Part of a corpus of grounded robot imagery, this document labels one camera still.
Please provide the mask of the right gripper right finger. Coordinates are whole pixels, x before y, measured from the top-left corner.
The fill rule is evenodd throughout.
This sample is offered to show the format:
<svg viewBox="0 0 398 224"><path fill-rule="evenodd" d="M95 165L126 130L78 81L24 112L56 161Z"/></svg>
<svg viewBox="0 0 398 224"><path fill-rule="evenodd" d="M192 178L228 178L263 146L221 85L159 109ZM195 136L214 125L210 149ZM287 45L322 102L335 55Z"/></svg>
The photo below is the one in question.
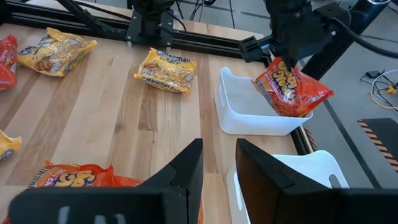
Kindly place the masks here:
<svg viewBox="0 0 398 224"><path fill-rule="evenodd" d="M236 170L251 223L397 224L396 189L330 189L246 139Z"/></svg>

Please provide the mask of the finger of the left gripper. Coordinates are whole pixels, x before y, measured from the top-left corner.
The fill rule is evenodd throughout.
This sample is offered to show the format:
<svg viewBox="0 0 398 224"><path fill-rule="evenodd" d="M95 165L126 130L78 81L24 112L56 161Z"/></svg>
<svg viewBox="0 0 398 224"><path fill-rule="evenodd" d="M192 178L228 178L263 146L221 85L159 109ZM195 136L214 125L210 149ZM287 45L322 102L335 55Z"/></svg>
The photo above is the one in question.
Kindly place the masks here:
<svg viewBox="0 0 398 224"><path fill-rule="evenodd" d="M296 56L290 56L290 55L283 55L281 56L284 65L287 70L291 70L296 67L297 62L300 60L299 57Z"/></svg>

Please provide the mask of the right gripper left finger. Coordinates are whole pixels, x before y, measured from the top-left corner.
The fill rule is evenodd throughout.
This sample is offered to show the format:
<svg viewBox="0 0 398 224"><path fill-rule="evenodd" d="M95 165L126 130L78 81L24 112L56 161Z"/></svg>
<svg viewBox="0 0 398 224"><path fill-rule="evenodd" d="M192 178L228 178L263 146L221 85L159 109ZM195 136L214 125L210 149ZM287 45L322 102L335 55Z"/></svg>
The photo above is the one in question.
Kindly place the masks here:
<svg viewBox="0 0 398 224"><path fill-rule="evenodd" d="M197 223L203 141L194 139L136 187L42 187L11 201L11 223Z"/></svg>

